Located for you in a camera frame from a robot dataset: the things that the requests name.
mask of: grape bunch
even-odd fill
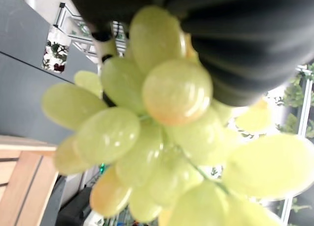
[[[283,199],[314,181],[309,140],[277,133],[244,142],[228,128],[266,132],[270,104],[239,109],[214,100],[189,35],[163,9],[141,9],[126,56],[106,60],[100,77],[78,72],[75,83],[49,88],[43,111],[75,131],[54,156],[61,174],[110,165],[90,196],[104,217],[128,205],[137,221],[158,217],[161,226],[277,226],[278,217],[252,199]],[[219,179],[202,171],[217,165]]]

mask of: grape stem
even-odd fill
[[[146,120],[146,119],[150,119],[151,117],[149,115],[142,115],[139,117],[140,121]]]
[[[218,186],[225,194],[229,195],[229,191],[227,190],[227,188],[222,184],[220,179],[215,179],[215,178],[211,178],[210,176],[208,176],[203,170],[201,170],[197,165],[195,165],[190,158],[188,158],[186,156],[186,154],[184,153],[184,151],[182,150],[182,148],[178,145],[176,145],[176,147],[178,148],[178,150],[180,150],[182,156],[186,159],[186,161],[196,170],[199,172],[199,174],[206,180],[206,181],[210,181],[213,182],[214,184],[216,184],[216,186]]]

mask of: green grape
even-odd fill
[[[198,120],[186,125],[169,126],[166,130],[197,165],[208,165],[208,155],[220,146],[223,139],[223,127],[212,107]]]
[[[229,210],[225,226],[281,226],[277,215],[257,203],[228,197]]]
[[[156,6],[145,7],[134,16],[130,45],[136,63],[145,74],[164,61],[185,56],[179,21]]]
[[[231,107],[231,106],[225,105],[225,104],[217,101],[216,99],[213,99],[211,101],[211,106],[217,112],[222,124],[227,124],[228,121],[234,117],[235,109],[237,109],[236,107]]]
[[[300,136],[264,136],[235,150],[222,174],[225,186],[238,194],[283,199],[314,181],[314,147]]]
[[[140,132],[135,114],[108,108],[88,119],[77,132],[79,154],[91,164],[110,164],[126,154]]]
[[[118,177],[129,186],[143,186],[156,166],[161,148],[160,126],[142,121],[134,147],[115,165]]]
[[[144,75],[126,58],[113,57],[102,67],[101,81],[108,97],[118,106],[145,113],[141,90]]]
[[[153,201],[145,188],[137,188],[131,193],[129,209],[133,218],[146,223],[153,221],[162,208]]]
[[[182,125],[204,114],[212,97],[212,82],[202,66],[176,59],[151,71],[142,93],[145,107],[155,120]]]
[[[158,216],[158,226],[168,226],[172,211],[172,208],[166,208],[160,212]]]
[[[125,59],[129,59],[129,60],[134,60],[132,48],[131,48],[129,42],[127,43],[126,51],[124,52],[124,58],[125,58]]]
[[[222,226],[225,214],[212,182],[191,189],[177,202],[168,226]]]
[[[238,131],[224,128],[222,139],[215,142],[212,149],[203,153],[203,157],[192,159],[197,165],[217,166],[225,164],[228,157],[243,143]]]
[[[83,172],[92,167],[78,155],[74,136],[68,137],[59,145],[53,160],[56,169],[62,175]]]
[[[108,170],[97,181],[90,195],[90,206],[106,218],[122,211],[131,194],[131,188],[122,184],[114,170]]]
[[[184,34],[184,40],[185,40],[185,45],[186,45],[185,58],[194,63],[201,65],[200,60],[198,58],[198,54],[192,46],[191,35],[188,33]]]
[[[76,130],[107,105],[84,88],[69,83],[51,86],[43,96],[46,116],[59,125]]]
[[[102,94],[102,85],[97,74],[90,71],[78,71],[74,75],[74,82],[77,86],[85,88],[86,90],[94,93],[97,97]]]
[[[157,204],[168,207],[202,181],[203,177],[183,158],[182,153],[169,145],[164,146],[147,187]]]
[[[265,133],[274,123],[272,108],[263,99],[235,120],[240,129],[249,133]]]

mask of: wooden slat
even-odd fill
[[[0,141],[14,141],[14,142],[21,142],[21,143],[37,143],[37,144],[47,144],[43,141],[38,141],[34,139],[27,139],[22,137],[14,137],[14,136],[4,136],[0,135]]]
[[[6,187],[0,187],[0,201],[2,199],[2,196],[4,194],[5,189],[6,189]]]
[[[19,158],[21,151],[17,150],[0,150],[0,159]]]
[[[14,226],[41,156],[21,152],[0,201],[0,226]]]
[[[16,161],[0,162],[0,184],[8,183],[16,165]]]
[[[53,157],[55,152],[54,151],[31,151],[31,153],[34,153],[36,155],[41,155],[41,156]]]
[[[40,225],[57,176],[52,159],[44,157],[27,195],[17,226]]]
[[[56,146],[20,137],[0,136],[0,150],[55,151]]]

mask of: gray wall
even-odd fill
[[[0,135],[59,144],[71,134],[44,116],[41,97],[51,85],[72,83],[77,71],[97,72],[97,66],[71,45],[63,73],[43,70],[49,27],[23,0],[0,0]]]

